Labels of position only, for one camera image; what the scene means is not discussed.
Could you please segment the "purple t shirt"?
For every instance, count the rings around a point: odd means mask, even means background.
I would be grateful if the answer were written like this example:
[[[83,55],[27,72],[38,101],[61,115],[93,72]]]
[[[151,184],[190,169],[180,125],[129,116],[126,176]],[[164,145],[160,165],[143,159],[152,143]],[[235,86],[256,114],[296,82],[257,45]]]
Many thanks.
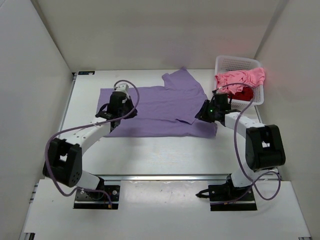
[[[124,119],[109,138],[198,137],[211,139],[218,131],[215,123],[195,118],[207,100],[202,86],[185,69],[162,76],[163,86],[130,88],[138,103],[137,115]]]

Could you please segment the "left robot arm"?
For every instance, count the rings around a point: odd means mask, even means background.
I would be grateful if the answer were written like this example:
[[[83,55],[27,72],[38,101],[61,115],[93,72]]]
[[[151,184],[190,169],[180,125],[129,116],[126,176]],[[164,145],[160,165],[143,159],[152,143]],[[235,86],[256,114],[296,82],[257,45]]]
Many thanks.
[[[87,125],[73,127],[54,134],[45,146],[45,163],[42,173],[55,186],[60,184],[87,191],[93,200],[105,194],[103,179],[83,170],[83,155],[101,138],[117,128],[122,120],[134,118],[137,103],[129,95],[128,80],[119,80],[113,86],[109,102],[104,104]]]

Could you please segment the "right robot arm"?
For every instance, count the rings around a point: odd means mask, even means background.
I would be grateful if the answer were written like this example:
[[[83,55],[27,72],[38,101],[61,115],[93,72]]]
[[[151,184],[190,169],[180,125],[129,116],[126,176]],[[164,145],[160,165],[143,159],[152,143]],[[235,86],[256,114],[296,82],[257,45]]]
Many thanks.
[[[279,127],[265,125],[232,109],[227,93],[213,92],[205,100],[195,118],[207,123],[219,122],[233,130],[233,143],[239,169],[230,175],[231,183],[224,193],[230,200],[238,199],[243,188],[250,186],[259,176],[286,162],[286,155]]]

